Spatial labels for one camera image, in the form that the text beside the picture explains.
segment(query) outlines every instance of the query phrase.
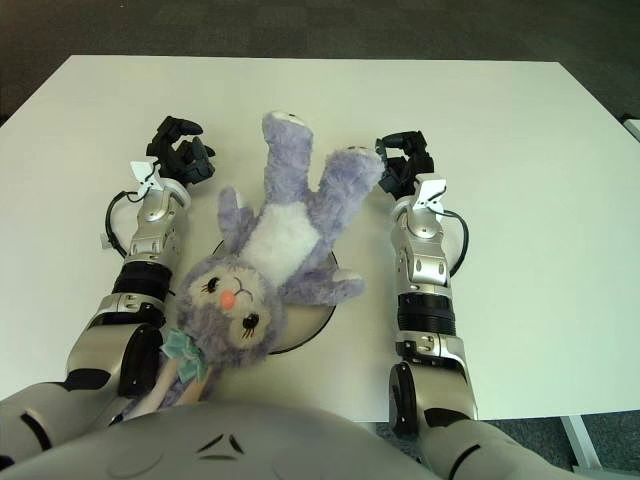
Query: white table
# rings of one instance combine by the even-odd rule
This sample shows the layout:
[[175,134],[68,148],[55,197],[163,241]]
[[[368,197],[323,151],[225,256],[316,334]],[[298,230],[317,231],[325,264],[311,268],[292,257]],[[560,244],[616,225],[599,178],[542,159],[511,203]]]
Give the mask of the white table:
[[[121,266],[100,249],[105,207],[165,115],[199,122],[218,153],[177,280],[220,240],[222,187],[259,207],[272,109],[314,129],[312,181],[335,148],[424,132],[471,228],[453,292],[482,418],[640,408],[640,145],[559,64],[467,61],[71,57],[0,129],[0,398],[64,376]],[[221,397],[386,420],[391,206],[377,189],[335,247],[366,292],[300,349],[229,372]],[[135,211],[116,212],[123,239]]]

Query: teal bow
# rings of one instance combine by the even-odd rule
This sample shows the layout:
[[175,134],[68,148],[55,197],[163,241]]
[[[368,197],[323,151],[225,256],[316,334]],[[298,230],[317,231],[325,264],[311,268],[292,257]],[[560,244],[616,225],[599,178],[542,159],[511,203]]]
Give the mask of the teal bow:
[[207,375],[207,365],[204,361],[202,350],[196,347],[189,335],[182,330],[172,328],[169,330],[167,341],[160,347],[169,358],[178,358],[178,377],[180,381],[186,381],[196,377],[202,382]]

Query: purple plush toy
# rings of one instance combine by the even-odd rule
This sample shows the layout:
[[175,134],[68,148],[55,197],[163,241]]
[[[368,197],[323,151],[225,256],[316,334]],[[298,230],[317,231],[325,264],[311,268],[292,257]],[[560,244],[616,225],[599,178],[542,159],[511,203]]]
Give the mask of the purple plush toy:
[[210,386],[224,368],[265,358],[286,326],[284,304],[336,305],[364,288],[357,274],[319,265],[380,179],[380,157],[366,148],[335,152],[312,192],[311,130],[281,112],[267,114],[262,129],[269,145],[265,203],[255,217],[238,206],[233,188],[220,193],[218,223],[229,255],[203,259],[180,287],[181,330],[162,347],[180,378],[164,406],[184,403],[192,378]]

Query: gray carpet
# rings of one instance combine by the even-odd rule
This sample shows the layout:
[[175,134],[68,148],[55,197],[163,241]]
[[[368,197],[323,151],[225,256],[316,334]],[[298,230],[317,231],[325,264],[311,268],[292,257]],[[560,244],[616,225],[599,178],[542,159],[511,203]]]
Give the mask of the gray carpet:
[[[640,115],[638,19],[638,0],[0,0],[0,115],[71,54],[553,60]],[[573,462],[558,419],[495,423]],[[605,466],[640,470],[638,412],[585,423]]]

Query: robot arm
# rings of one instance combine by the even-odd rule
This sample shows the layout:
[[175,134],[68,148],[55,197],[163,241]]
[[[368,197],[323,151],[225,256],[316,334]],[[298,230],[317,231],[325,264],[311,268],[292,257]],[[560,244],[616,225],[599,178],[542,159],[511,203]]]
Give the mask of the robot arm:
[[[381,187],[396,198],[391,242],[396,252],[398,335],[402,362],[389,377],[389,423],[398,436],[417,436],[423,463],[456,480],[576,478],[549,465],[499,429],[477,421],[464,352],[456,336],[450,269],[442,250],[440,200],[446,182],[433,172],[420,132],[378,140],[387,165]],[[402,148],[408,160],[387,159]]]
[[208,160],[214,152],[197,137],[177,152],[171,147],[180,135],[194,133],[202,133],[197,124],[167,117],[148,147],[157,162],[132,162],[144,201],[130,252],[112,293],[73,346],[66,380],[32,385],[0,402],[4,464],[109,425],[131,399],[153,388],[165,297],[190,205],[185,186],[214,172]]

